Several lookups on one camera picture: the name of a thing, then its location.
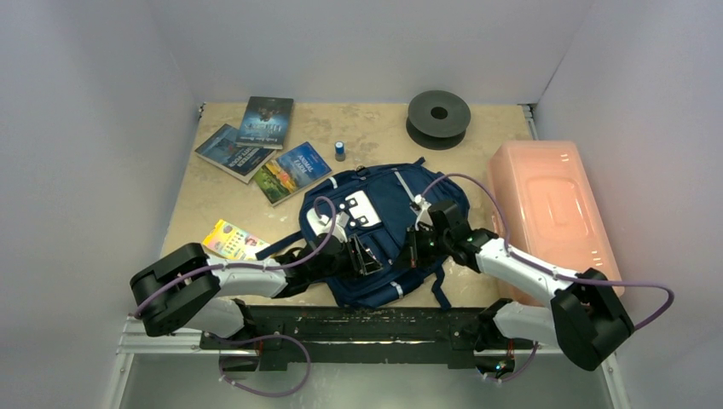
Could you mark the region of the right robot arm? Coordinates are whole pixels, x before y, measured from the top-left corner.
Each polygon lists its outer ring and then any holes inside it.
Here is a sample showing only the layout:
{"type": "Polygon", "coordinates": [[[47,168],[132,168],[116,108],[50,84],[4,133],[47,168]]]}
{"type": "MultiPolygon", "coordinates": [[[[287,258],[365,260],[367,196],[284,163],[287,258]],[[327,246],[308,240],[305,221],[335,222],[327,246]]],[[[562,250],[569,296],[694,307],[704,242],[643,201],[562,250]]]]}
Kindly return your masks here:
{"type": "Polygon", "coordinates": [[[501,298],[478,316],[478,350],[524,339],[559,348],[576,366],[597,369],[635,332],[635,326],[600,271],[561,268],[509,245],[497,233],[473,229],[452,200],[431,204],[416,196],[417,221],[408,228],[396,259],[421,268],[451,258],[479,274],[524,291],[537,304],[501,298]]]}

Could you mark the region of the navy blue student backpack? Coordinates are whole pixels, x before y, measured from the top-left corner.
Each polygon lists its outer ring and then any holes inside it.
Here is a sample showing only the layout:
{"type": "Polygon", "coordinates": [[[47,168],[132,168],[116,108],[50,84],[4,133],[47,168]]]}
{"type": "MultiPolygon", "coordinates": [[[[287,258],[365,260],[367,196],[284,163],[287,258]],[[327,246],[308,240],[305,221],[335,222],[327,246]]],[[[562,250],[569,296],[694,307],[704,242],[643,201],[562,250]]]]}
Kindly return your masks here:
{"type": "Polygon", "coordinates": [[[406,232],[417,219],[412,207],[416,196],[422,195],[432,203],[451,199],[463,216],[469,214],[470,204],[462,188],[449,179],[442,180],[439,173],[426,169],[423,163],[419,158],[413,163],[359,167],[329,176],[304,195],[299,231],[257,252],[256,258],[263,260],[301,239],[314,239],[324,224],[315,213],[330,214],[327,203],[314,204],[315,198],[324,196],[339,214],[349,217],[345,233],[357,235],[383,266],[377,273],[359,279],[328,278],[327,286],[340,307],[384,306],[405,297],[434,275],[431,292],[441,309],[449,309],[451,304],[442,290],[444,257],[433,259],[426,267],[394,265],[402,253],[406,232]]]}

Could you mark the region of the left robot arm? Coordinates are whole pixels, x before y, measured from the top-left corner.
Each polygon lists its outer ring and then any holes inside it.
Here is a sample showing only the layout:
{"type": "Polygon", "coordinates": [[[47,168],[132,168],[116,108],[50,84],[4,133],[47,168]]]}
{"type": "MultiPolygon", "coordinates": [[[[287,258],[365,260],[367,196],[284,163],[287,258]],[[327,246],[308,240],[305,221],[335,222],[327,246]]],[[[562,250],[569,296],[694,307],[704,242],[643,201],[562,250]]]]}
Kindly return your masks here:
{"type": "Polygon", "coordinates": [[[322,233],[303,248],[256,261],[211,256],[188,243],[130,279],[133,315],[150,337],[187,327],[242,349],[252,342],[254,325],[240,297],[288,298],[316,282],[365,278],[384,267],[355,235],[322,233]]]}

